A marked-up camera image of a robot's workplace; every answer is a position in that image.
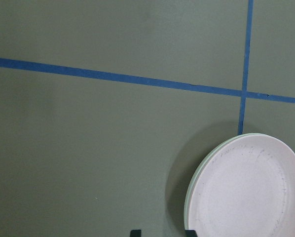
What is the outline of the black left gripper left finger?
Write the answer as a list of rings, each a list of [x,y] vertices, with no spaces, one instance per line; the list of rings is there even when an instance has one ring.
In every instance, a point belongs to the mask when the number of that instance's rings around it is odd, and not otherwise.
[[[131,230],[130,237],[141,237],[141,230]]]

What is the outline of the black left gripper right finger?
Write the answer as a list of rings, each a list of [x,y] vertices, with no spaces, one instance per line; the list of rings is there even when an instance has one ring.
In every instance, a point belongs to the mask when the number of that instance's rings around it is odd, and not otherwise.
[[[185,230],[186,237],[197,237],[197,233],[195,230]]]

